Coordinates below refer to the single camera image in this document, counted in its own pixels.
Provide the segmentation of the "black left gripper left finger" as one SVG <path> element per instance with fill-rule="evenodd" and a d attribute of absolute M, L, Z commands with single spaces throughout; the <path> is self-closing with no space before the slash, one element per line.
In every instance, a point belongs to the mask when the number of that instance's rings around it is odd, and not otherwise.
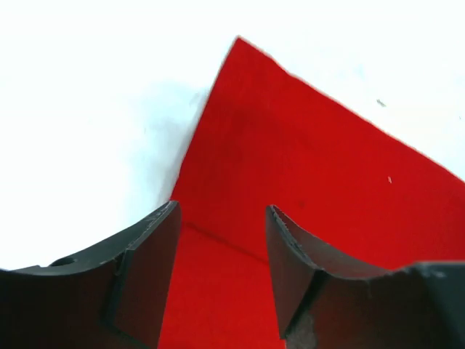
<path fill-rule="evenodd" d="M 156 348 L 181 230 L 169 201 L 46 267 L 1 272 L 3 348 Z"/>

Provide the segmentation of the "red t shirt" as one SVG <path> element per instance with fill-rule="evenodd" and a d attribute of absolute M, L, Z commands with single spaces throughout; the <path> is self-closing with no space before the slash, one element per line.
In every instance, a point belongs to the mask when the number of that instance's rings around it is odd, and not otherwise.
<path fill-rule="evenodd" d="M 287 348 L 269 206 L 376 267 L 464 264 L 464 182 L 242 38 L 217 75 L 172 197 L 182 232 L 162 348 Z"/>

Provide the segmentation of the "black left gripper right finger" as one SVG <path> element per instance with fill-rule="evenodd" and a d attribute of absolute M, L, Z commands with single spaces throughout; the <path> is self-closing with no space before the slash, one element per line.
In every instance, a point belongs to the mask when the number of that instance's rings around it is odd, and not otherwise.
<path fill-rule="evenodd" d="M 462 348 L 464 264 L 370 265 L 266 209 L 278 333 L 287 348 Z"/>

